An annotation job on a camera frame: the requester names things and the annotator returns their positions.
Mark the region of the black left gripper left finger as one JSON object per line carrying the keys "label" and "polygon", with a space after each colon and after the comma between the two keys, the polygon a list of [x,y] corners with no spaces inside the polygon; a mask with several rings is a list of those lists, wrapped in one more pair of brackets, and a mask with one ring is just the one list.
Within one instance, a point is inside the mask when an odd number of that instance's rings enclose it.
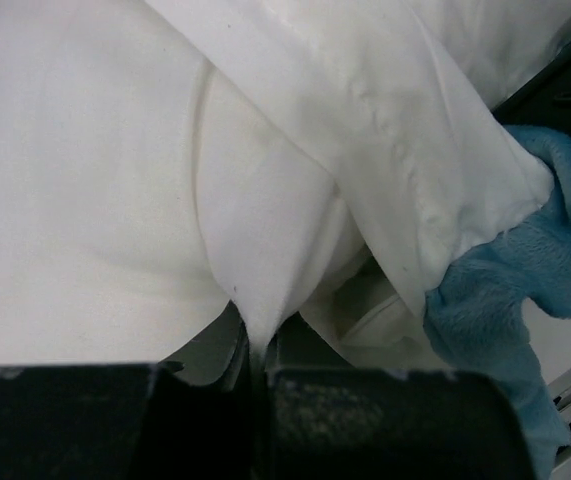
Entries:
{"label": "black left gripper left finger", "polygon": [[157,363],[0,366],[0,479],[246,479],[248,338],[228,305]]}

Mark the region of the blue ruffled pillowcase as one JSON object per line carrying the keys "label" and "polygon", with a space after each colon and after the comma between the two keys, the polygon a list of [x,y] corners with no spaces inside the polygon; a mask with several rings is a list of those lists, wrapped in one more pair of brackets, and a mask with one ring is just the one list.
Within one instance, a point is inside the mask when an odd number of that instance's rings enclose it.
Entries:
{"label": "blue ruffled pillowcase", "polygon": [[155,1],[202,56],[198,224],[255,367],[296,312],[360,364],[394,336],[489,376],[540,479],[570,432],[522,319],[571,318],[560,164],[493,108],[571,41],[571,1]]}

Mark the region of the white pillow insert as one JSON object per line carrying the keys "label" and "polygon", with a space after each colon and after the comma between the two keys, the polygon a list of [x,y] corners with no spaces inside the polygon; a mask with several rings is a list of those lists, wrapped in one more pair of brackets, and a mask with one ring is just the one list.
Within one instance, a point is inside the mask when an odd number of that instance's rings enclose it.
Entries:
{"label": "white pillow insert", "polygon": [[424,308],[408,1],[0,1],[0,363],[256,346],[368,246]]}

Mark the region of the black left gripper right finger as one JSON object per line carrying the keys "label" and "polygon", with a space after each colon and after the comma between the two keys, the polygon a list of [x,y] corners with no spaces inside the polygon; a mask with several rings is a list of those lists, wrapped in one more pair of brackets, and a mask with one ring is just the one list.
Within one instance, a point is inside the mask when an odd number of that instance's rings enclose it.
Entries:
{"label": "black left gripper right finger", "polygon": [[300,316],[268,347],[269,479],[532,479],[517,418],[488,378],[350,365]]}

